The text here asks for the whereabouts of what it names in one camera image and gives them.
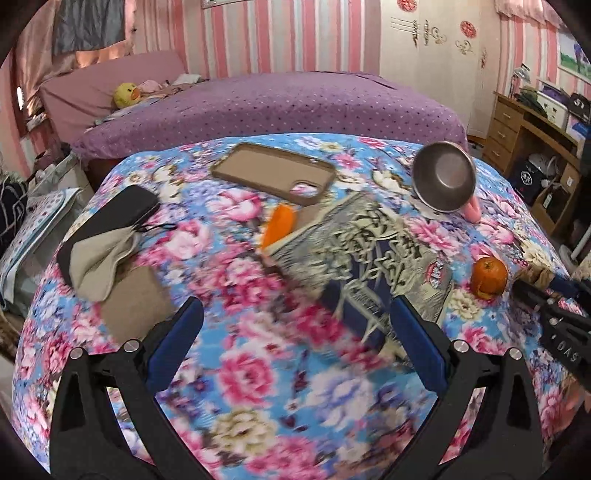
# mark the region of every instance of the phone case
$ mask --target phone case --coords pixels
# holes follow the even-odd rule
[[[324,160],[250,143],[236,145],[211,168],[212,176],[261,192],[276,195],[297,205],[318,203],[336,177],[336,168]],[[314,188],[311,195],[297,186]]]
[[[68,286],[70,278],[70,255],[76,242],[132,225],[141,225],[160,207],[158,196],[138,185],[131,185],[90,217],[57,252],[57,265]]]

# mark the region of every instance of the hanging clothes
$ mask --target hanging clothes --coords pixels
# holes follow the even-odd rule
[[[62,0],[54,22],[54,56],[100,50],[124,39],[124,0]]]

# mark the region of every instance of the pink window curtain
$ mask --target pink window curtain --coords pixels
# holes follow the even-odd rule
[[[53,22],[61,0],[49,0],[22,31],[15,47],[17,82],[22,88],[29,115],[41,106],[39,85],[52,77],[100,61],[128,55],[132,50],[135,0],[125,0],[125,40],[101,50],[77,51],[53,57]]]
[[[563,22],[558,13],[545,0],[495,0],[496,11],[507,17],[532,18],[541,24],[546,22],[560,27]]]

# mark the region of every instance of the floral bedspread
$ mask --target floral bedspread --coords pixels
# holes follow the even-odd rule
[[[281,147],[338,166],[326,201],[368,189],[404,217],[410,232],[451,263],[455,288],[443,329],[477,351],[521,348],[533,373],[543,433],[559,421],[565,371],[539,345],[540,328],[508,309],[508,294],[484,303],[468,289],[471,265],[496,255],[515,273],[535,261],[563,270],[526,206],[491,167],[477,161],[481,223],[440,215],[413,195],[419,145],[350,135],[223,138],[120,163],[73,231],[130,184],[160,195],[150,223],[178,229],[145,234],[135,262],[152,265],[176,305],[199,297],[206,320],[170,388],[157,396],[188,447],[216,478],[377,478],[405,448],[434,403],[418,376],[385,365],[338,321],[265,270],[255,246],[278,199],[213,179],[208,167],[237,142]],[[118,347],[98,308],[77,299],[52,263],[22,333],[14,376],[14,426],[48,466],[60,372],[71,348]],[[482,392],[470,402],[446,459],[458,454]],[[116,393],[113,406],[133,453],[147,459]]]

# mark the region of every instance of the brown phone case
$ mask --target brown phone case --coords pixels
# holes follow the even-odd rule
[[[336,168],[324,160],[280,148],[240,143],[212,168],[212,176],[261,192],[276,195],[297,205],[318,203],[336,177]],[[291,190],[297,184],[317,189],[313,196]]]

